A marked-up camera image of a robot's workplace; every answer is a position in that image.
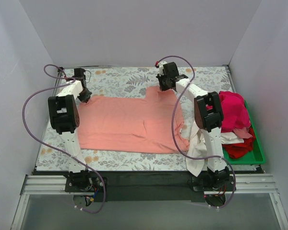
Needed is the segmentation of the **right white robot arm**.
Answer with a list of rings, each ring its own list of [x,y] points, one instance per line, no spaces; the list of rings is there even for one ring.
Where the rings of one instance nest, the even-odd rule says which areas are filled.
[[[157,79],[161,91],[174,90],[178,92],[178,97],[171,119],[171,132],[174,145],[178,151],[191,161],[207,162],[207,172],[195,173],[195,184],[218,190],[229,181],[229,169],[224,158],[221,143],[221,126],[224,119],[220,98],[217,92],[207,92],[193,84],[193,79],[189,79],[184,74],[179,74],[176,63],[158,61],[155,67],[159,69]],[[175,139],[174,118],[175,112],[182,96],[186,96],[194,105],[194,121],[205,140],[207,154],[202,157],[194,157],[193,150],[188,153],[182,151]]]

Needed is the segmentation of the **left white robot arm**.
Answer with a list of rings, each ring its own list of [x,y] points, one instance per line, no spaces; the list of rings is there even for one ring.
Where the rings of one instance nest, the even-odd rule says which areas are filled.
[[[51,127],[56,130],[63,141],[65,151],[72,157],[69,160],[69,174],[67,178],[70,185],[83,192],[92,188],[92,179],[89,177],[88,169],[78,161],[84,162],[78,139],[77,128],[80,125],[76,99],[82,103],[90,100],[91,92],[86,86],[86,70],[75,68],[75,82],[62,89],[56,96],[48,98],[48,110]]]

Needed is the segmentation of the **salmon pink t shirt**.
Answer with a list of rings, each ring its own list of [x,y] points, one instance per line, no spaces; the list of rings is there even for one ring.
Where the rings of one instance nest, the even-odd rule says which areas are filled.
[[[78,107],[82,149],[154,154],[186,151],[184,118],[173,90],[148,87],[141,98],[94,96]]]

